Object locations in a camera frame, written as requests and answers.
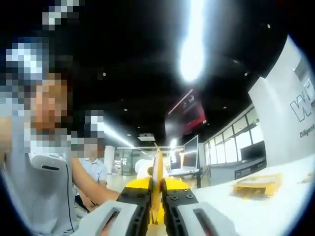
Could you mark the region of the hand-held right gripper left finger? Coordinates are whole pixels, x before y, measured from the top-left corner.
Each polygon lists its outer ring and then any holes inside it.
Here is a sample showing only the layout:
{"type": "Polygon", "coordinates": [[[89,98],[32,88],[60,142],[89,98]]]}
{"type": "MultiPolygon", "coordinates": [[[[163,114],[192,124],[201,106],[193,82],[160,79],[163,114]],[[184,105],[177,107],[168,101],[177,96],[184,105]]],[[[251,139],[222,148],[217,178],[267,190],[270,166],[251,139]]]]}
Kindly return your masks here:
{"type": "Polygon", "coordinates": [[[81,219],[79,236],[144,236],[150,223],[150,179],[128,183],[116,201],[107,201],[81,219]]]}

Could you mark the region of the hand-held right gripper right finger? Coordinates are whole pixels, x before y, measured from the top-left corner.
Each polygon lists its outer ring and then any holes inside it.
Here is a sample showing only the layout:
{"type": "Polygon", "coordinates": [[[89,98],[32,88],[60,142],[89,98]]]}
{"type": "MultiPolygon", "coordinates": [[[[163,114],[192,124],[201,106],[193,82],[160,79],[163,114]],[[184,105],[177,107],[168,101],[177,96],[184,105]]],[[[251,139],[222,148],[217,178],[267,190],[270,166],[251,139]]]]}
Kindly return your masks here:
{"type": "Polygon", "coordinates": [[[208,202],[199,202],[185,183],[162,182],[164,224],[169,236],[236,236],[232,220],[208,202]]]}

